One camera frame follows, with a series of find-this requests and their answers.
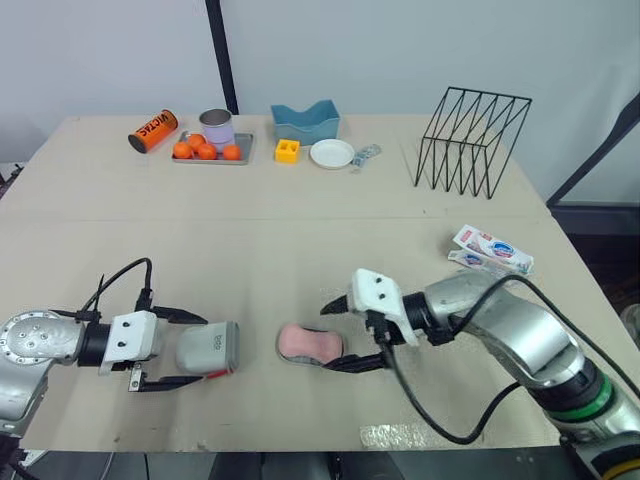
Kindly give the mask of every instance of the wire rack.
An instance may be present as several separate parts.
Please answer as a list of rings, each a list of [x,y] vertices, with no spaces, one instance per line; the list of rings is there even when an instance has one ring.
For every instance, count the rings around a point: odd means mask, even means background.
[[[422,136],[414,186],[425,176],[432,189],[453,187],[492,198],[522,126],[531,99],[449,87]]]

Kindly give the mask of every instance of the small plate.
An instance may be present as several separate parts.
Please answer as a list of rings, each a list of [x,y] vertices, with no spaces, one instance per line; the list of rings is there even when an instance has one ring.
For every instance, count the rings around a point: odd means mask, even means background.
[[[347,142],[333,138],[314,143],[309,153],[314,162],[322,168],[330,170],[346,167],[356,154],[353,147]]]

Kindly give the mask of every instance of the table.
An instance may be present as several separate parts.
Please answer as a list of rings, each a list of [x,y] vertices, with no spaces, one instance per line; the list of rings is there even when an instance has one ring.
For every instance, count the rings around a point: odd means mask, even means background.
[[[351,376],[293,366],[277,357],[275,338],[283,324],[298,322],[339,331],[355,353],[375,351],[360,320],[320,317],[321,306],[344,293],[358,267],[384,272],[406,293],[454,273],[446,252],[464,223],[534,255],[534,281],[640,381],[635,346],[517,163],[488,201],[412,187],[415,139],[426,117],[347,116],[342,138],[383,148],[360,173],[324,171],[306,156],[295,166],[274,164],[262,116],[234,119],[236,131],[256,134],[248,166],[178,165],[169,159],[171,141],[148,155],[126,143],[143,120],[66,120],[0,202],[0,265],[8,279],[1,318],[76,308],[100,273],[149,256],[158,304],[240,324],[240,369],[174,392],[130,394],[127,373],[55,367],[24,447],[359,450],[362,427],[420,422],[391,372]],[[196,128],[195,116],[181,121]],[[130,311],[141,282],[137,272],[110,290],[101,300],[105,318]],[[423,404],[459,434],[511,382],[468,336],[437,349],[404,347],[398,357]],[[174,373],[173,363],[170,355],[149,362],[151,378]],[[518,391],[471,447],[556,442],[540,409]],[[428,448],[464,447],[434,434]]]

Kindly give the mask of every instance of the blue bowl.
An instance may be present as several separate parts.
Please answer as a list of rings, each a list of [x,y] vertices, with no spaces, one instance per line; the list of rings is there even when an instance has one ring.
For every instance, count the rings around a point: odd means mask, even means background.
[[[300,145],[313,145],[320,140],[336,138],[340,115],[331,100],[320,100],[304,112],[286,105],[271,105],[276,125],[276,142],[281,138],[297,140]]]

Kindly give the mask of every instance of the green ring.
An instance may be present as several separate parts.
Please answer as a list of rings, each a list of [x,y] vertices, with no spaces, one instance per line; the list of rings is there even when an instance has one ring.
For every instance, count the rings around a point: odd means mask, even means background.
[[[578,422],[584,418],[598,413],[602,409],[602,407],[604,407],[611,399],[611,395],[613,395],[613,387],[611,385],[611,382],[609,381],[609,378],[605,375],[604,382],[602,383],[602,387],[600,387],[598,395],[588,405],[576,408],[574,410],[567,410],[566,412],[547,411],[547,413],[555,420],[560,420],[563,422]]]

